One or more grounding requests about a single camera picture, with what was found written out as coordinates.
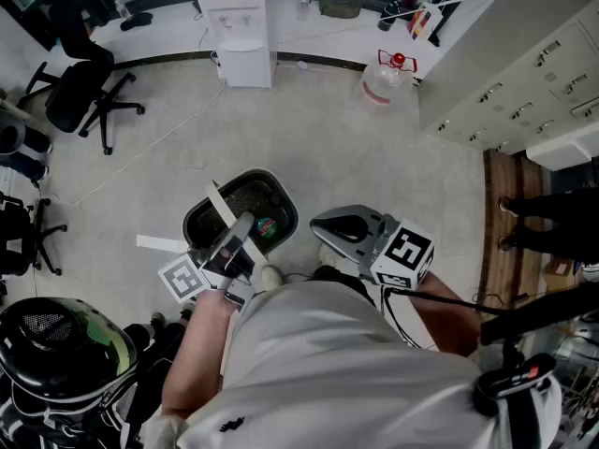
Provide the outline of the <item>white water dispenser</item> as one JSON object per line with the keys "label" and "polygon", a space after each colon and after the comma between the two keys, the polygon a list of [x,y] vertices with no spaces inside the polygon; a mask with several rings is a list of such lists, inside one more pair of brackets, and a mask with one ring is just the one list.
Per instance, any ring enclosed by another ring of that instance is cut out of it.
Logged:
{"label": "white water dispenser", "polygon": [[226,82],[271,88],[277,62],[275,0],[197,0]]}

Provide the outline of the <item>clear water jug red cap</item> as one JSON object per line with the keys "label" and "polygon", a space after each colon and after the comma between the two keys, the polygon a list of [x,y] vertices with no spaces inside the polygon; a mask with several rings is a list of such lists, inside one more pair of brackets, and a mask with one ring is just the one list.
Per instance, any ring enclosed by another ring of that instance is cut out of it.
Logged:
{"label": "clear water jug red cap", "polygon": [[355,96],[374,114],[399,114],[417,106],[417,60],[378,50],[355,87]]}

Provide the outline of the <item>black bottle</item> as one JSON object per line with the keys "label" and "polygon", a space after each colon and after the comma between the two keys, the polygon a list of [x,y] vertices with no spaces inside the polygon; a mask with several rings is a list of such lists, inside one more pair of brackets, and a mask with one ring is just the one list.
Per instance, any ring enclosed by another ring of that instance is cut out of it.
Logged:
{"label": "black bottle", "polygon": [[388,32],[401,14],[401,5],[399,0],[389,0],[383,8],[377,27],[384,32]]}

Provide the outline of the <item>green bag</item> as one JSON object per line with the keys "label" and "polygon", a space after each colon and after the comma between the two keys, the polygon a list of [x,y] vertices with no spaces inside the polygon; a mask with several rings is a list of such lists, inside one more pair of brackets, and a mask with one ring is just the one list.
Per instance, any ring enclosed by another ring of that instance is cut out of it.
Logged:
{"label": "green bag", "polygon": [[355,19],[361,9],[361,0],[319,0],[320,14],[333,19]]}

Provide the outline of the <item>black cloth item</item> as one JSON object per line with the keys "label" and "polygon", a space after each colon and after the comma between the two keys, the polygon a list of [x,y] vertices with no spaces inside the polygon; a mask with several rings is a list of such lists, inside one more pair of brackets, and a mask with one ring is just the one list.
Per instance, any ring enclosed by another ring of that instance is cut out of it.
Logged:
{"label": "black cloth item", "polygon": [[123,32],[130,31],[134,28],[149,26],[153,22],[153,14],[147,11],[136,13],[129,18],[123,20],[120,24],[120,29]]}

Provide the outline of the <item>person's right forearm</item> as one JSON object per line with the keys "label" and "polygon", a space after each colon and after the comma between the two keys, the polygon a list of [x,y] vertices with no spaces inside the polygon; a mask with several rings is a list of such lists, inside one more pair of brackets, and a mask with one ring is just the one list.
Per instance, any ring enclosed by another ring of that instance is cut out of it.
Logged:
{"label": "person's right forearm", "polygon": [[409,297],[440,352],[470,356],[477,348],[482,325],[475,310],[416,295],[444,297],[458,302],[462,302],[462,299],[432,272],[423,278]]}

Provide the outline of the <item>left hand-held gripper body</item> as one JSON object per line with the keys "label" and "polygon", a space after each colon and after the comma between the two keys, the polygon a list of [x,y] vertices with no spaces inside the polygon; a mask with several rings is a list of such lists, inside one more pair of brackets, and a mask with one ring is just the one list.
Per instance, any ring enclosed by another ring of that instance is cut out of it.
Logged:
{"label": "left hand-held gripper body", "polygon": [[213,251],[189,248],[160,268],[158,275],[180,303],[203,292],[216,292],[242,308],[254,297],[256,290],[248,281],[229,272],[238,252],[239,249],[230,251],[224,246]]}

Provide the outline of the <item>coloured card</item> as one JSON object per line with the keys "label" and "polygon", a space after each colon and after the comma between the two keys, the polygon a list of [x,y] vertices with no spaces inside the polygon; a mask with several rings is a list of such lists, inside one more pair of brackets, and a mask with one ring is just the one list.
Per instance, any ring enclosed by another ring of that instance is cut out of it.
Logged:
{"label": "coloured card", "polygon": [[407,26],[410,37],[414,41],[427,40],[442,19],[443,13],[439,8],[421,7]]}

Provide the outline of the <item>black helmet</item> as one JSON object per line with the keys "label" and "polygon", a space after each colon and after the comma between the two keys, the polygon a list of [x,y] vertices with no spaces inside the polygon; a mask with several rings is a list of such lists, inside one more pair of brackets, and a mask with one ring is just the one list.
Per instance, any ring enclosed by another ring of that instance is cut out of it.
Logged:
{"label": "black helmet", "polygon": [[67,403],[100,395],[137,362],[133,340],[82,300],[32,297],[0,313],[0,369],[37,398]]}

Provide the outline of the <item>grey locker cabinet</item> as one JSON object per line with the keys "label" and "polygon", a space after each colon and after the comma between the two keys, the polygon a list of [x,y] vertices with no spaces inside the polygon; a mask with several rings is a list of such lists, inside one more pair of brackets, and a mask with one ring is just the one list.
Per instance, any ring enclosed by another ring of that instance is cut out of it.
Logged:
{"label": "grey locker cabinet", "polygon": [[599,0],[494,0],[418,88],[423,132],[507,154],[599,121]]}

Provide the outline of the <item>black trash bin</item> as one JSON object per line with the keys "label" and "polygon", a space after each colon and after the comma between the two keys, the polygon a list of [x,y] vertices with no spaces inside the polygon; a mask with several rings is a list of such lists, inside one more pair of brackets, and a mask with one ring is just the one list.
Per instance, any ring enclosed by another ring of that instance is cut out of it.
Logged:
{"label": "black trash bin", "polygon": [[[294,202],[276,176],[267,169],[246,170],[218,185],[216,191],[235,218],[246,211],[255,217],[250,237],[264,255],[286,242],[298,228],[299,213]],[[209,247],[225,229],[225,217],[207,197],[183,218],[185,240],[197,248]]]}

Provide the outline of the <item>cardboard box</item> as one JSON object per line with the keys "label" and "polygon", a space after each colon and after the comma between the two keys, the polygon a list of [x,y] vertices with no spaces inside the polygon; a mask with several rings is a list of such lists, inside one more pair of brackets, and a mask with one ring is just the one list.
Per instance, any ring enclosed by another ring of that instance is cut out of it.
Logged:
{"label": "cardboard box", "polygon": [[567,258],[552,256],[545,267],[544,272],[547,275],[570,277],[575,276],[580,268],[577,261]]}

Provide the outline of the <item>person's left forearm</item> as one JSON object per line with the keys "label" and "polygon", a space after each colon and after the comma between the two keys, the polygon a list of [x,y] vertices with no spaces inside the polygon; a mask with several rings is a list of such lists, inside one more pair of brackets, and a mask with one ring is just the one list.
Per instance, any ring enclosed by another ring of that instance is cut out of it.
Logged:
{"label": "person's left forearm", "polygon": [[235,310],[220,291],[198,295],[163,386],[163,415],[186,419],[218,394],[228,327]]}

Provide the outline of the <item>person's white shirt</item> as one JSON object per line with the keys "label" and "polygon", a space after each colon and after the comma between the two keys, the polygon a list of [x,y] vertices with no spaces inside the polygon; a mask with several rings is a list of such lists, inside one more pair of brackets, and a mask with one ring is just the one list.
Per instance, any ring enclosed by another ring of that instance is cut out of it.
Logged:
{"label": "person's white shirt", "polygon": [[561,419],[549,367],[483,392],[472,355],[408,346],[362,295],[297,282],[229,323],[218,394],[153,417],[145,449],[548,449]]}

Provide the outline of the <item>person's left white shoe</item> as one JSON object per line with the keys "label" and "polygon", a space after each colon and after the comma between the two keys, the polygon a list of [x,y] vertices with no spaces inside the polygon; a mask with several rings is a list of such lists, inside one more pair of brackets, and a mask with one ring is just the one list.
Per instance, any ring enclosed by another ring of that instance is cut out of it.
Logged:
{"label": "person's left white shoe", "polygon": [[280,288],[284,283],[284,275],[273,265],[266,265],[260,271],[261,290],[269,292]]}

